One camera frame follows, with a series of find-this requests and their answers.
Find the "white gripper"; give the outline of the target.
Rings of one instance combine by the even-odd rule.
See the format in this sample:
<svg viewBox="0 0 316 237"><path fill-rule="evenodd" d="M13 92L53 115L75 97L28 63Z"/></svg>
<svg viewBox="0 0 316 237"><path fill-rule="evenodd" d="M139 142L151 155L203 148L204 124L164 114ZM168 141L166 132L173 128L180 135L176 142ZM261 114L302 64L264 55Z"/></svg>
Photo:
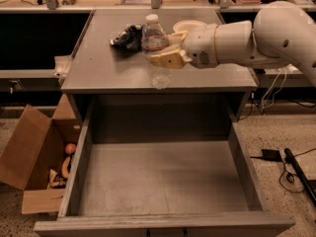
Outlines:
<svg viewBox="0 0 316 237"><path fill-rule="evenodd" d="M215 54L215 33L217 25L210 24L168 35L168 47L146 55L154 66L182 69L187 63L204 69L218 65Z"/></svg>

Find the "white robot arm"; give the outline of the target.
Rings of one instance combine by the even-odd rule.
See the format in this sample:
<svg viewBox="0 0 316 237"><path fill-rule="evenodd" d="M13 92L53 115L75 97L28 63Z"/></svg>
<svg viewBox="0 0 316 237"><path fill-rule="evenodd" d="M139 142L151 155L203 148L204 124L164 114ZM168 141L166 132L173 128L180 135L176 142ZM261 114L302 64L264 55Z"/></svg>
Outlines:
<svg viewBox="0 0 316 237"><path fill-rule="evenodd" d="M147 60L154 66L181 69L186 64L213 68L234 63L274 69L288 64L316 86L316 23L298 6L277 1L262 8L254 21L210 24L169 35L168 47Z"/></svg>

